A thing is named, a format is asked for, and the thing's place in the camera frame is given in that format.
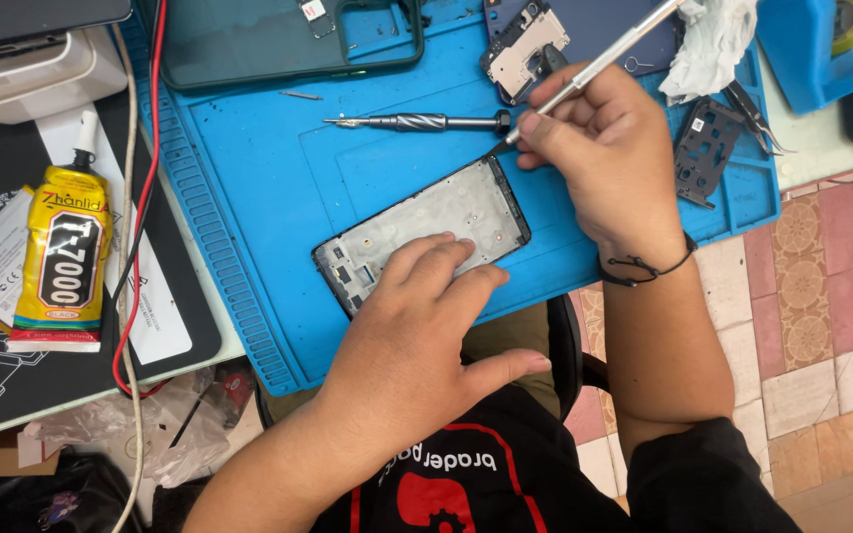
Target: glue tube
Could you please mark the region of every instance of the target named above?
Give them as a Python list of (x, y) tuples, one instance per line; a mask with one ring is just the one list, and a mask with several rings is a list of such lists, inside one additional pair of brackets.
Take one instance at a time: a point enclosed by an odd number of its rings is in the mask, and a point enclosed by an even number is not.
[(74, 162), (48, 167), (35, 191), (8, 352), (101, 350), (104, 261), (113, 221), (107, 180), (91, 170), (97, 125), (98, 116), (84, 111)]

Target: blue silicone repair mat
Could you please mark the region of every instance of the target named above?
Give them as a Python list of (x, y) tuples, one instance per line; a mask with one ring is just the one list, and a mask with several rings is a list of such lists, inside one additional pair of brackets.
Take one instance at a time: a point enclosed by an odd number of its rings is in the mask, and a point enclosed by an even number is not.
[[(348, 327), (344, 311), (315, 270), (312, 248), (499, 141), (491, 132), (398, 134), (322, 122), (341, 113), (491, 116), (501, 107), (495, 87), (479, 67), (488, 43), (480, 1), (433, 0), (424, 4), (424, 14), (432, 17), (426, 53), (407, 71), (292, 81), (204, 97), (161, 90), (163, 167), (246, 352), (271, 394), (322, 382)], [(409, 55), (410, 39), (399, 10), (350, 16), (346, 42), (358, 44), (348, 51), (353, 60)], [(141, 113), (147, 120), (146, 41), (136, 24), (128, 26), (128, 37), (142, 78)], [(737, 76), (764, 108), (754, 47)], [(641, 83), (662, 97), (656, 87), (663, 77), (665, 72), (651, 74)], [(280, 90), (323, 100), (284, 96)], [(689, 108), (667, 110), (675, 136)], [(532, 242), (500, 262), (512, 280), (493, 294), (480, 321), (598, 279), (596, 248), (575, 223), (563, 178), (553, 168), (520, 171), (515, 158), (514, 152), (505, 153), (501, 162), (532, 229)], [(775, 164), (748, 133), (740, 137), (710, 201), (716, 211), (680, 202), (683, 224), (701, 244), (778, 216)]]

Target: pants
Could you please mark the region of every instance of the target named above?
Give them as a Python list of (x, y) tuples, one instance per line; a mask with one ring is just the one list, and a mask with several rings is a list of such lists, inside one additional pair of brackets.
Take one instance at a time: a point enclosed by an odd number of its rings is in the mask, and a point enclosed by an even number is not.
[[(464, 364), (469, 364), (513, 348), (537, 350), (549, 357), (548, 333), (548, 308), (545, 303), (530, 305), (472, 327), (463, 338), (460, 357)], [(558, 396), (554, 393), (554, 378), (551, 372), (524, 376), (513, 381), (511, 385), (528, 391), (546, 411), (559, 418)], [(268, 414), (274, 422), (278, 422), (314, 398), (318, 389), (320, 386), (281, 397), (266, 394)]]

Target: hand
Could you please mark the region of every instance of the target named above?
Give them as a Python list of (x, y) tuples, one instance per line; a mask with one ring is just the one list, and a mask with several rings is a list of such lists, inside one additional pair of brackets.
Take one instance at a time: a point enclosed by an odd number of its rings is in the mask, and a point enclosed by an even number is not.
[[(572, 79), (582, 64), (552, 74), (529, 95), (533, 108)], [(686, 252), (677, 210), (673, 145), (657, 103), (620, 67), (605, 69), (551, 111), (518, 118), (518, 166), (551, 163), (568, 183), (578, 224), (601, 251), (640, 255), (661, 269)], [(639, 272), (625, 270), (621, 275)]]
[(393, 253), (311, 406), (337, 421), (344, 433), (337, 438), (356, 451), (366, 476), (506, 383), (551, 370), (533, 350), (461, 365), (463, 337), (509, 274), (483, 265), (453, 280), (476, 248), (454, 239), (450, 232), (422, 237)]

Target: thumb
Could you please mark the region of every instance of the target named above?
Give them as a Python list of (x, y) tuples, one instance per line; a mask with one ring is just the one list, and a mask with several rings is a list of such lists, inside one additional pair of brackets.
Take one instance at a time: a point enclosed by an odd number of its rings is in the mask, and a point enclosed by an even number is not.
[(493, 394), (510, 381), (528, 374), (551, 371), (551, 361), (535, 350), (508, 350), (486, 357), (465, 368), (463, 379), (475, 401)]
[(532, 150), (565, 176), (581, 170), (583, 161), (590, 160), (590, 154), (600, 148), (567, 122), (538, 113), (530, 113), (518, 131)]

